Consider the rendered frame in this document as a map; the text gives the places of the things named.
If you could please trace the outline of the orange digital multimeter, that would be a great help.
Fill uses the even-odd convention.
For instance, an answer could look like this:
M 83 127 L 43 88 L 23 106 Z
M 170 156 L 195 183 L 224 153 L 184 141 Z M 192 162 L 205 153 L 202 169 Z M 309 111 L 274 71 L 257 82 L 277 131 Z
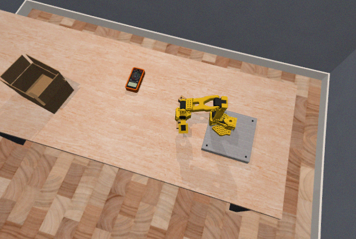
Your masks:
M 141 86 L 144 75 L 144 69 L 134 67 L 125 85 L 126 90 L 137 93 Z

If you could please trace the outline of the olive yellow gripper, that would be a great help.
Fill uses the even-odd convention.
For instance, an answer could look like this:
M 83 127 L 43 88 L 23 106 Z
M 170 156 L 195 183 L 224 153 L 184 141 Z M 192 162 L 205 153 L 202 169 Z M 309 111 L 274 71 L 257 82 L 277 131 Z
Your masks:
M 175 112 L 175 121 L 178 121 L 180 120 L 178 108 L 176 108 Z M 181 123 L 179 123 L 179 133 L 188 133 L 188 123 L 186 123 L 186 120 L 188 120 L 189 118 L 191 118 L 191 113 L 188 113 L 186 111 L 186 119 L 182 119 Z

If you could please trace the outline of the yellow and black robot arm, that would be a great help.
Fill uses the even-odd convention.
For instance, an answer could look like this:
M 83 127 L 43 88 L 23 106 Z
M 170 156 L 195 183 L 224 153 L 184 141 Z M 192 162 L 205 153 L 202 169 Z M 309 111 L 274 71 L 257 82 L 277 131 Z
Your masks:
M 206 106 L 205 103 L 213 101 L 213 106 Z M 198 106 L 195 106 L 199 104 Z M 219 136 L 230 135 L 231 130 L 235 127 L 236 118 L 229 117 L 224 112 L 228 108 L 228 97 L 218 95 L 205 96 L 203 98 L 187 98 L 180 100 L 179 119 L 186 120 L 186 111 L 191 112 L 210 112 L 209 126 L 213 126 L 212 130 Z M 228 118 L 226 118 L 228 117 Z

